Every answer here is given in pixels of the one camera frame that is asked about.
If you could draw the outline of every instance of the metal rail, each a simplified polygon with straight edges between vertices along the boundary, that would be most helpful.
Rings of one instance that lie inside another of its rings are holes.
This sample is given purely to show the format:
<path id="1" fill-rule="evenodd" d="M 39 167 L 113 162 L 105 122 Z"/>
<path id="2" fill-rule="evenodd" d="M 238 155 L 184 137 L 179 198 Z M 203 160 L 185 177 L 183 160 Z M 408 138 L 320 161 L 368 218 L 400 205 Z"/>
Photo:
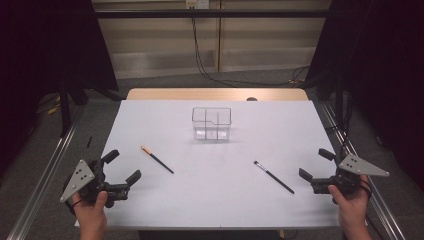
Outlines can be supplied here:
<path id="1" fill-rule="evenodd" d="M 335 121 L 335 113 L 333 109 L 331 108 L 331 106 L 328 103 L 321 104 L 321 106 L 330 124 L 332 126 L 336 126 L 337 124 Z M 345 133 L 338 129 L 336 129 L 335 132 L 340 144 L 343 144 L 344 137 L 346 136 Z M 346 153 L 353 153 L 358 156 L 355 148 L 353 147 L 352 143 L 349 140 L 346 141 L 345 151 Z M 370 202 L 372 206 L 374 207 L 375 211 L 377 212 L 377 215 L 380 218 L 384 228 L 386 229 L 386 232 L 389 235 L 390 239 L 393 239 L 393 240 L 405 239 L 405 236 L 403 235 L 402 230 L 397 224 L 393 216 L 393 213 L 390 211 L 383 197 L 380 195 L 380 192 L 378 191 L 377 187 L 372 181 L 372 178 L 368 177 L 368 179 L 369 179 L 369 184 L 373 189 L 373 194 L 370 199 Z"/>
<path id="2" fill-rule="evenodd" d="M 40 180 L 37 183 L 34 191 L 31 194 L 24 210 L 21 212 L 21 215 L 18 217 L 18 220 L 15 222 L 7 240 L 23 240 L 25 239 L 32 222 L 34 221 L 35 216 L 37 215 L 38 210 L 43 202 L 44 196 L 46 195 L 47 190 L 49 189 L 50 183 L 53 180 L 53 177 L 59 167 L 63 156 L 65 155 L 66 149 L 69 146 L 69 143 L 72 140 L 72 137 L 75 133 L 76 125 L 81 119 L 84 107 L 80 107 L 76 113 L 76 118 L 74 123 L 71 125 L 69 131 L 66 135 L 60 138 L 56 149 L 50 158 L 49 163 L 46 166 L 43 174 L 41 175 Z"/>
<path id="3" fill-rule="evenodd" d="M 96 10 L 97 18 L 326 18 L 329 10 Z"/>

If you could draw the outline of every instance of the black curtain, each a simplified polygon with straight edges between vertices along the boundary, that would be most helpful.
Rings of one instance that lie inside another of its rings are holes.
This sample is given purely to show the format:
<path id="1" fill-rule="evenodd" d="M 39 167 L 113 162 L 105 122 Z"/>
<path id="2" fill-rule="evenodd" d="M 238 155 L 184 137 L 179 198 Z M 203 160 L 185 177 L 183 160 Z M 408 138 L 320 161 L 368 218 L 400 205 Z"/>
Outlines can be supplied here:
<path id="1" fill-rule="evenodd" d="M 363 2 L 333 0 L 332 10 L 347 17 L 325 22 L 307 81 L 326 98 L 337 84 L 334 76 L 341 75 L 399 165 L 424 190 L 424 2 Z"/>
<path id="2" fill-rule="evenodd" d="M 0 174 L 34 125 L 40 98 L 88 85 L 118 90 L 90 0 L 6 0 L 0 7 Z"/>

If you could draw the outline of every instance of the white paper sheet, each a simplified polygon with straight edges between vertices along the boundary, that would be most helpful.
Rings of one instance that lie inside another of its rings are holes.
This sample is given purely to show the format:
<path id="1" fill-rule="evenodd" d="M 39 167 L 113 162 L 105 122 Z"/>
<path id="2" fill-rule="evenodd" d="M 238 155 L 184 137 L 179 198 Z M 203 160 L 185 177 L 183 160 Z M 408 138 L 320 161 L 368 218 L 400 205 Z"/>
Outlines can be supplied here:
<path id="1" fill-rule="evenodd" d="M 195 140 L 194 107 L 231 108 L 230 140 Z M 106 180 L 123 183 L 137 169 L 142 177 L 128 200 L 106 210 L 108 225 L 169 230 L 337 226 L 331 196 L 314 194 L 298 175 L 299 168 L 314 177 L 334 175 L 334 162 L 320 157 L 319 148 L 333 151 L 309 101 L 122 101 L 103 153 L 117 149 L 120 156 L 105 165 Z"/>

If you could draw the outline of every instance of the wall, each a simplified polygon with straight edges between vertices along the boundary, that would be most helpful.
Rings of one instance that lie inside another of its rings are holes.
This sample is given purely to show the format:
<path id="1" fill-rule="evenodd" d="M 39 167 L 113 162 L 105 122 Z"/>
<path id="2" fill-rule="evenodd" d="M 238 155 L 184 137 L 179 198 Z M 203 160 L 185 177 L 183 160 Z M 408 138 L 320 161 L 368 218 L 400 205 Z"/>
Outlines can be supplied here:
<path id="1" fill-rule="evenodd" d="M 185 1 L 93 0 L 100 9 L 185 9 Z M 211 9 L 328 9 L 330 0 L 220 1 Z M 197 73 L 191 19 L 99 19 L 118 79 Z M 309 65 L 324 19 L 196 19 L 208 72 Z"/>

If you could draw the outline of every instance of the transparent box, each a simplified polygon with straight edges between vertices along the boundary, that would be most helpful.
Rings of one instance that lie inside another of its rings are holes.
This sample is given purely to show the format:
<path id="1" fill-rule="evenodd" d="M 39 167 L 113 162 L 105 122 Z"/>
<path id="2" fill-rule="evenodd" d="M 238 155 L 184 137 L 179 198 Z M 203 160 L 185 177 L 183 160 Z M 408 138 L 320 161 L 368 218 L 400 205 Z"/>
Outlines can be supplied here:
<path id="1" fill-rule="evenodd" d="M 230 108 L 193 108 L 194 139 L 229 140 L 231 127 Z"/>

